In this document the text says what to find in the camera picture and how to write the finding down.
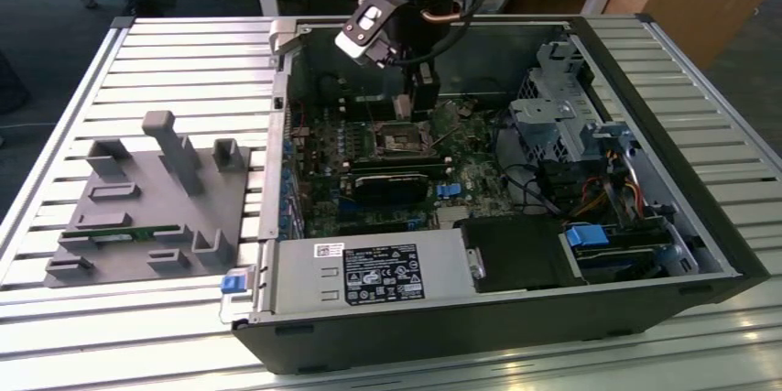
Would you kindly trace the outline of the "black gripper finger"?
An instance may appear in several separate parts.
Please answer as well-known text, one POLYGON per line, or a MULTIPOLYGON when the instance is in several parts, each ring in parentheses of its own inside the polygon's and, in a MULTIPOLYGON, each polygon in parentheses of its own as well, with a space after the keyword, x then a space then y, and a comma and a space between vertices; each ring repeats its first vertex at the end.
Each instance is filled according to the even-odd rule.
POLYGON ((429 119, 441 93, 441 78, 433 64, 420 64, 413 73, 413 121, 429 119))

